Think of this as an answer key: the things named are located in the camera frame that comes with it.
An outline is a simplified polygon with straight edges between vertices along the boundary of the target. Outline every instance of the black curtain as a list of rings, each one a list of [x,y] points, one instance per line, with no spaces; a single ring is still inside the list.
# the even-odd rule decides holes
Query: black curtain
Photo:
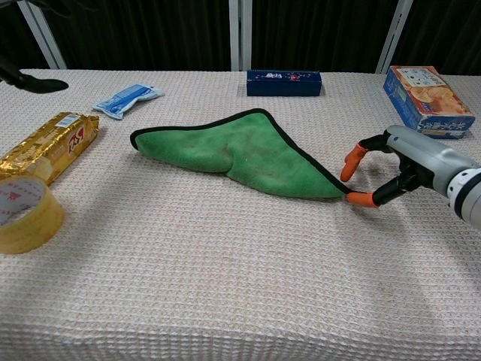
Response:
[[[257,69],[374,72],[398,0],[254,0]]]
[[[0,54],[19,68],[48,68],[17,4],[0,8]]]
[[[415,0],[392,64],[481,75],[481,0]]]
[[[71,3],[70,19],[44,12],[68,68],[231,68],[228,0],[102,0],[97,11]]]

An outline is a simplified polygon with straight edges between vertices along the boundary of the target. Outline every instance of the packing tape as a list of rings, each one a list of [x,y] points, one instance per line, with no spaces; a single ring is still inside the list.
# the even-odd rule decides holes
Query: packing tape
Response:
[[[63,218],[62,206],[42,179],[16,176],[0,180],[1,253],[40,247],[56,234]]]

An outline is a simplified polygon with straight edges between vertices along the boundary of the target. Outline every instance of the box label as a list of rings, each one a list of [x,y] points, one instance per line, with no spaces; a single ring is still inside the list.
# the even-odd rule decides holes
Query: box label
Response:
[[[403,100],[403,103],[405,103],[406,102],[406,93],[403,91],[403,88],[398,87],[398,94],[401,97],[401,99]]]
[[[78,118],[80,118],[80,115],[69,114],[67,117],[60,120],[55,126],[59,126],[61,128],[68,128],[74,122],[76,122]]]
[[[400,68],[398,69],[404,79],[411,86],[439,86],[446,85],[441,78],[423,68]]]

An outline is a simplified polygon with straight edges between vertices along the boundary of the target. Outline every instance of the towel black edge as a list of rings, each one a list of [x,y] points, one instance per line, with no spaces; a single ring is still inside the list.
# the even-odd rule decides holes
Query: towel black edge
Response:
[[[234,120],[240,119],[242,117],[245,117],[246,115],[250,114],[264,114],[269,121],[271,122],[272,126],[274,129],[276,129],[277,133],[280,135],[280,137],[293,149],[295,150],[300,156],[305,158],[310,164],[313,165],[314,168],[316,168],[324,177],[326,177],[331,183],[333,183],[336,188],[338,188],[341,192],[343,193],[351,193],[352,190],[345,186],[343,183],[341,183],[340,180],[338,180],[334,175],[331,174],[330,171],[328,171],[326,168],[324,168],[319,162],[317,162],[311,155],[303,151],[292,139],[289,137],[286,132],[277,124],[276,120],[274,117],[272,117],[272,114],[266,111],[263,108],[253,108],[249,109],[248,111],[241,111],[240,113],[231,115],[230,117],[221,119],[221,120],[216,120],[215,122],[208,123],[208,124],[202,124],[200,126],[154,126],[152,128],[144,128],[144,129],[138,129],[135,130],[132,134],[130,134],[130,142],[132,146],[138,150],[137,143],[135,139],[142,134],[145,133],[150,133],[150,132],[158,132],[158,131],[164,131],[164,130],[202,130],[202,129],[210,129],[213,128],[214,126],[221,126],[222,124],[226,124],[229,122],[232,122]]]

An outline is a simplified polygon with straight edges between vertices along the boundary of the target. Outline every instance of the blue packet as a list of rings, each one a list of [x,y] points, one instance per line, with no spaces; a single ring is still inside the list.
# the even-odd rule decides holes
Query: blue packet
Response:
[[[165,93],[162,89],[143,84],[134,84],[111,98],[94,105],[93,108],[97,111],[103,111],[109,117],[121,120],[123,114],[132,108],[137,100],[151,100],[164,95]]]

